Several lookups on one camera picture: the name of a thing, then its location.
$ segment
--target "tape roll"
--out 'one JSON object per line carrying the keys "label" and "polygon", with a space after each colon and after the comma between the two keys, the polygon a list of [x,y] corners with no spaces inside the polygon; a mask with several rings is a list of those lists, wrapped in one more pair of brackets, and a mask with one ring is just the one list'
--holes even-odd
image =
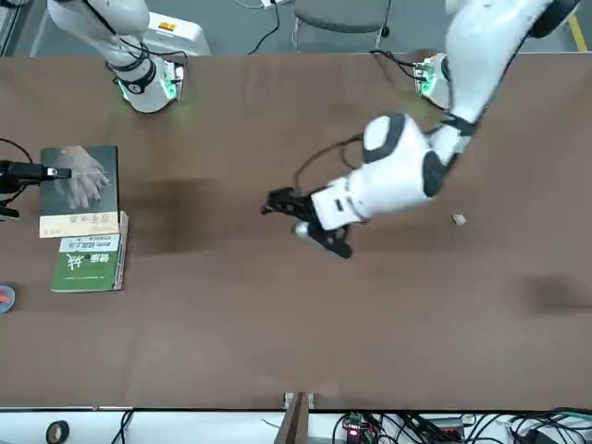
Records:
{"label": "tape roll", "polygon": [[62,444],[70,434],[70,427],[66,421],[55,421],[47,427],[45,441],[47,444]]}
{"label": "tape roll", "polygon": [[0,315],[6,313],[15,303],[15,291],[8,285],[0,285]]}

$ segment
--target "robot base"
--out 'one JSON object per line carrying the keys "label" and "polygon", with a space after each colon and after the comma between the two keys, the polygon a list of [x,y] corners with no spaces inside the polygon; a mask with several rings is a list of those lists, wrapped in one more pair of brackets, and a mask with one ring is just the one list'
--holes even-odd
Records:
{"label": "robot base", "polygon": [[157,74],[143,93],[131,93],[121,82],[118,84],[123,98],[141,113],[160,111],[170,102],[178,100],[181,95],[185,68],[181,64],[163,59],[157,59],[155,63]]}

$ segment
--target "black tape roll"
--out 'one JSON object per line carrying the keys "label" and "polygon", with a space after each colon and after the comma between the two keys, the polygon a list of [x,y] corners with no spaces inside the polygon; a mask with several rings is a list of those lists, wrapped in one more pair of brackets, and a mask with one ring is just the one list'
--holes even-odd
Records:
{"label": "black tape roll", "polygon": [[70,427],[66,421],[54,421],[47,427],[45,441],[47,444],[62,444],[70,435]]}

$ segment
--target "stacked books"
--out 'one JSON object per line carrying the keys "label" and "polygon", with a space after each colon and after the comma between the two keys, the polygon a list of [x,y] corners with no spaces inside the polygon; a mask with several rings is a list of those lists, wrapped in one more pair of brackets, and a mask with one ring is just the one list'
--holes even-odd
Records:
{"label": "stacked books", "polygon": [[62,238],[52,291],[121,290],[129,219],[119,210],[117,147],[45,148],[41,162],[71,179],[41,184],[41,238]]}

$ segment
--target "gray floor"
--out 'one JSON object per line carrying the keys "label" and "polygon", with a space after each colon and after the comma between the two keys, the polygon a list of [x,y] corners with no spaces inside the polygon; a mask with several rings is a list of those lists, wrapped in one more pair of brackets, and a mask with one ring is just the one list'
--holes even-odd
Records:
{"label": "gray floor", "polygon": [[[257,0],[243,0],[256,4]],[[257,41],[275,26],[272,9],[246,9],[233,0],[146,0],[153,12],[193,21],[204,29],[214,55],[243,55],[254,48]],[[262,54],[293,53],[291,33],[294,14],[291,4],[279,6],[280,28],[265,41]],[[393,0],[388,24],[391,34],[381,47],[393,52],[409,52],[418,48],[444,50],[444,36],[450,23],[444,10],[444,0]],[[58,29],[47,19],[44,0],[31,4],[31,11],[20,23],[17,38],[13,39],[12,54],[53,56],[88,54],[92,51]],[[362,52],[374,46],[374,34],[348,35],[302,29],[303,52]],[[575,51],[569,29],[563,27],[549,37],[528,41],[523,51]]]}

